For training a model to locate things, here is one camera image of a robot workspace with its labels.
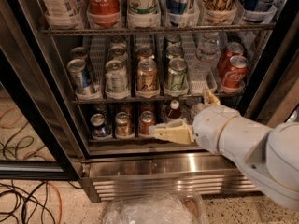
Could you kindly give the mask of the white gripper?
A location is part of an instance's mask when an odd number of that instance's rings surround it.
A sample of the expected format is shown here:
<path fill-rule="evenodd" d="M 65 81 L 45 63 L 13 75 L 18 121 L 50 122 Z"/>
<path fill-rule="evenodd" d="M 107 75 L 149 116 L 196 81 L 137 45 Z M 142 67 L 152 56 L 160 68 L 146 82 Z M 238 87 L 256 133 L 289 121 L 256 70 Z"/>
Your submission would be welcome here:
<path fill-rule="evenodd" d="M 225 126 L 240 113 L 232 108 L 220 105 L 221 101 L 209 89 L 203 90 L 206 108 L 199 112 L 193 124 L 183 119 L 151 125 L 149 134 L 159 140 L 188 145 L 195 141 L 199 147 L 214 155 L 219 155 L 219 140 Z"/>

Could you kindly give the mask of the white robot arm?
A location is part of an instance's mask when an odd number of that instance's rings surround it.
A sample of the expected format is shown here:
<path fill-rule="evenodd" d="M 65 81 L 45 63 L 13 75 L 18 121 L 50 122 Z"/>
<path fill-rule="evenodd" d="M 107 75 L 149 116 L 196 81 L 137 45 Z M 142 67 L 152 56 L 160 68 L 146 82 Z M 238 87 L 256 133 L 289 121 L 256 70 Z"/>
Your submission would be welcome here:
<path fill-rule="evenodd" d="M 152 125 L 149 133 L 178 144 L 196 142 L 210 153 L 222 155 L 272 201 L 299 210 L 298 123 L 270 128 L 242 117 L 205 90 L 192 124 L 177 119 Z"/>

